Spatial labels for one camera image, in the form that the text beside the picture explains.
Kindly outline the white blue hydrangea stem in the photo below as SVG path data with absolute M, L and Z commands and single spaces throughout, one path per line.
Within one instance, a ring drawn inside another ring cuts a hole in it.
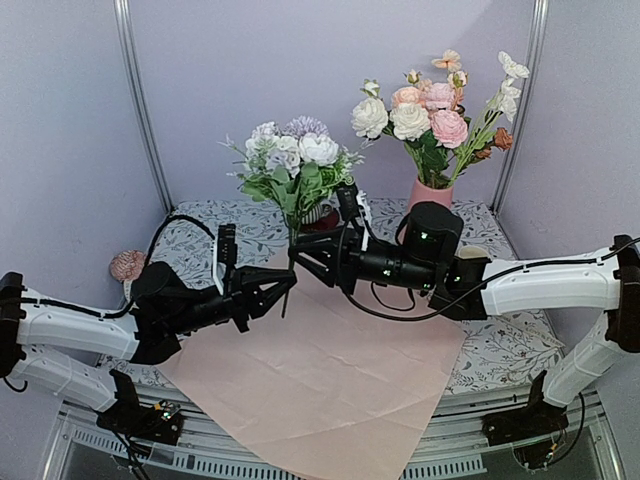
M 328 127 L 310 116 L 281 126 L 275 121 L 256 126 L 242 145 L 227 137 L 220 144 L 241 156 L 232 175 L 240 190 L 255 202 L 277 205 L 294 246 L 303 220 L 342 184 L 355 183 L 353 169 L 364 161 L 332 139 Z

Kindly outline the pink wrapping paper sheet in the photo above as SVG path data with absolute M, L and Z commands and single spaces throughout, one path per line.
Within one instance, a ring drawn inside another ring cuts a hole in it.
M 441 317 L 391 322 L 354 308 L 303 269 L 287 302 L 254 321 L 248 332 L 231 324 L 186 339 L 161 373 L 206 413 L 228 422 L 229 434 L 254 434 L 253 415 L 285 402 L 300 405 L 312 425 L 371 419 L 405 406 L 435 410 L 465 340 Z M 368 308 L 406 303 L 385 288 L 357 300 Z

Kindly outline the pale pink flower stem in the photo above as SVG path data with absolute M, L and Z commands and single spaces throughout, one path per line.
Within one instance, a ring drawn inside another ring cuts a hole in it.
M 449 149 L 459 147 L 468 137 L 464 118 L 453 109 L 455 91 L 447 83 L 433 83 L 425 93 L 425 107 L 430 125 L 439 145 Z

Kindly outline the pink rose flower stem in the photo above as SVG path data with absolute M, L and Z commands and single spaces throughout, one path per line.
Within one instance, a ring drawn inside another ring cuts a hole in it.
M 422 74 L 411 69 L 405 74 L 408 85 L 398 89 L 391 97 L 392 108 L 400 104 L 417 104 L 426 107 L 426 95 L 432 86 L 430 79 L 423 79 Z

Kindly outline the rust brown rose stem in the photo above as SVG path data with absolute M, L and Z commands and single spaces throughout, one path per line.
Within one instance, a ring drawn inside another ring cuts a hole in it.
M 490 158 L 493 149 L 507 151 L 512 147 L 513 142 L 513 136 L 505 128 L 499 127 L 488 143 L 474 151 L 472 160 L 474 163 L 479 163 Z

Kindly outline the cream printed ribbon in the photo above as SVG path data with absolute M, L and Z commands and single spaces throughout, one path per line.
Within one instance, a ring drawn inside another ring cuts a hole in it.
M 546 345 L 555 348 L 565 347 L 565 344 L 562 341 L 558 340 L 556 337 L 546 331 L 539 330 L 534 324 L 530 324 L 529 322 L 518 322 L 516 318 L 499 317 L 498 320 L 507 326 L 510 326 L 532 337 L 538 338 Z

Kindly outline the peach blossom flower stem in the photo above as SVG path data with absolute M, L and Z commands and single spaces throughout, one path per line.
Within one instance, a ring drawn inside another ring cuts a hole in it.
M 461 56 L 452 49 L 447 49 L 439 58 L 431 61 L 431 64 L 447 71 L 447 82 L 453 88 L 464 88 L 467 85 L 467 74 L 462 70 Z

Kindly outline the white ranunculus flower stem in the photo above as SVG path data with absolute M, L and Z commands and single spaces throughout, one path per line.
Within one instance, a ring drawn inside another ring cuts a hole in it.
M 499 51 L 497 59 L 504 72 L 504 78 L 481 113 L 471 120 L 467 139 L 453 150 L 456 164 L 449 181 L 450 186 L 453 186 L 470 166 L 478 164 L 472 160 L 474 151 L 492 139 L 499 128 L 499 120 L 503 118 L 512 123 L 518 113 L 522 94 L 521 83 L 529 77 L 529 68 L 514 60 L 505 51 Z

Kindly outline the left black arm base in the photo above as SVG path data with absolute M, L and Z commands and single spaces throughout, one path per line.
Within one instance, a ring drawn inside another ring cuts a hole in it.
M 109 374 L 114 379 L 116 402 L 97 413 L 96 425 L 129 438 L 176 446 L 184 424 L 181 406 L 168 400 L 144 406 L 127 374 L 115 369 Z

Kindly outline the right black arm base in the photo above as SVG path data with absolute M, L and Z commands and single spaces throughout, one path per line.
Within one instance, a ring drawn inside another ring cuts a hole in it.
M 488 414 L 482 418 L 482 433 L 490 446 L 547 434 L 562 434 L 568 427 L 567 407 L 557 407 L 545 402 L 543 383 L 546 374 L 547 371 L 543 370 L 535 377 L 524 407 Z M 514 450 L 514 455 L 526 469 L 538 470 L 551 464 L 557 447 L 558 441 L 547 440 L 518 447 Z

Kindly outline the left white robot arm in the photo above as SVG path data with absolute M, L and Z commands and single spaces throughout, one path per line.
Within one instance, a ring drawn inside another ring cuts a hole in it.
M 128 434 L 148 426 L 148 412 L 116 382 L 61 354 L 62 348 L 95 352 L 133 364 L 159 365 L 180 348 L 180 336 L 232 322 L 240 332 L 266 315 L 295 285 L 285 269 L 245 266 L 227 275 L 226 286 L 187 287 L 165 262 L 145 267 L 131 287 L 134 307 L 124 315 L 93 311 L 44 297 L 8 272 L 1 279 L 1 374 L 38 381 L 95 411 L 108 410 Z

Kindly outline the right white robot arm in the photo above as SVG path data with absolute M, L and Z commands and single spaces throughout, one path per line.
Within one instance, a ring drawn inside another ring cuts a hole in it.
M 434 202 L 413 205 L 395 243 L 376 238 L 366 219 L 345 210 L 344 224 L 311 234 L 290 247 L 290 260 L 356 308 L 359 281 L 402 287 L 430 296 L 433 316 L 484 320 L 530 310 L 594 309 L 600 316 L 587 336 L 538 379 L 534 400 L 517 415 L 517 427 L 537 436 L 556 409 L 639 350 L 638 239 L 618 235 L 592 253 L 539 260 L 464 259 L 456 249 L 464 222 Z

